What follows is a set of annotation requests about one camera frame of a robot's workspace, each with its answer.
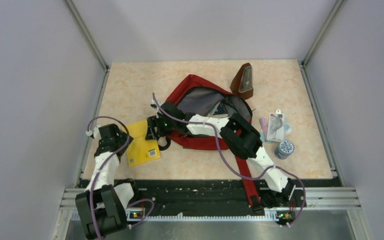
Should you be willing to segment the yellow book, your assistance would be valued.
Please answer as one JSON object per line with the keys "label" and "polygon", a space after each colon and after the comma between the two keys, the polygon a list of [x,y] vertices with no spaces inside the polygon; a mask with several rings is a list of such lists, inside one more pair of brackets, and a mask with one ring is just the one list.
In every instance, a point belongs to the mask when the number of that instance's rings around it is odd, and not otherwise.
{"label": "yellow book", "polygon": [[133,141],[126,150],[127,164],[130,168],[142,165],[161,157],[158,142],[146,140],[148,123],[146,119],[127,125]]}

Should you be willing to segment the red student backpack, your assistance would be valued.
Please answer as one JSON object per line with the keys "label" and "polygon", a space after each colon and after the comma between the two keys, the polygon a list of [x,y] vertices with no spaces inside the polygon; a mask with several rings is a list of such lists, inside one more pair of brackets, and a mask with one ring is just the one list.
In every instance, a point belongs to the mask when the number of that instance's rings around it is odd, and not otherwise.
{"label": "red student backpack", "polygon": [[[235,96],[218,85],[197,75],[188,75],[169,95],[164,103],[163,109],[171,116],[183,120],[180,113],[195,113],[208,116],[214,106],[223,101],[228,115],[238,113],[248,122],[252,122],[253,113],[242,98]],[[172,132],[165,136],[167,141],[174,141],[182,147],[193,150],[215,151],[217,150],[216,139],[205,134],[187,133],[186,128],[181,124],[167,117],[173,124]],[[257,192],[254,181],[245,158],[235,158],[239,173],[243,176],[242,182],[248,202],[253,211],[259,215],[264,213],[260,196]]]}

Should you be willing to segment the Nineteen Eighty-Four blue book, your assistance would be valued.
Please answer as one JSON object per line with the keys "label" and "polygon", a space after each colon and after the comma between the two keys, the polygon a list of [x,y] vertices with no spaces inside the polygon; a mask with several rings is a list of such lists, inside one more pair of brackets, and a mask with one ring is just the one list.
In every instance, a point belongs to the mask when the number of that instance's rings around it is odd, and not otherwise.
{"label": "Nineteen Eighty-Four blue book", "polygon": [[229,116],[226,109],[225,103],[220,101],[217,103],[214,108],[208,113],[208,116],[211,118],[226,118]]}

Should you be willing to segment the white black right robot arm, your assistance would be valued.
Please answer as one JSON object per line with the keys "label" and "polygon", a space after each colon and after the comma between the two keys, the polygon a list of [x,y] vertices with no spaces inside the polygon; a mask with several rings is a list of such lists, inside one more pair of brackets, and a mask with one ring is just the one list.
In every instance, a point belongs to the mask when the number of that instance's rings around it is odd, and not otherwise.
{"label": "white black right robot arm", "polygon": [[151,105],[156,114],[147,119],[148,138],[166,137],[182,147],[192,150],[230,150],[236,158],[239,170],[228,168],[245,185],[252,184],[248,163],[261,171],[269,188],[268,193],[259,196],[255,190],[248,190],[248,199],[253,207],[258,204],[267,208],[287,206],[294,198],[296,185],[284,170],[276,167],[263,146],[260,133],[239,113],[229,117],[202,116],[184,113],[172,102],[153,100]]}

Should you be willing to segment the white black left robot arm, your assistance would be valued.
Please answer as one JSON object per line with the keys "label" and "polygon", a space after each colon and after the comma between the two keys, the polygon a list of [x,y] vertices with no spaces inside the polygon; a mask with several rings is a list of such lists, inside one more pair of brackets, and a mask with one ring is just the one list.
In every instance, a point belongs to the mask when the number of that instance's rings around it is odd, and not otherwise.
{"label": "white black left robot arm", "polygon": [[95,167],[84,192],[76,195],[75,206],[85,237],[95,240],[126,229],[126,208],[136,206],[141,194],[128,179],[115,185],[115,171],[133,138],[116,124],[96,126],[91,136],[98,140]]}

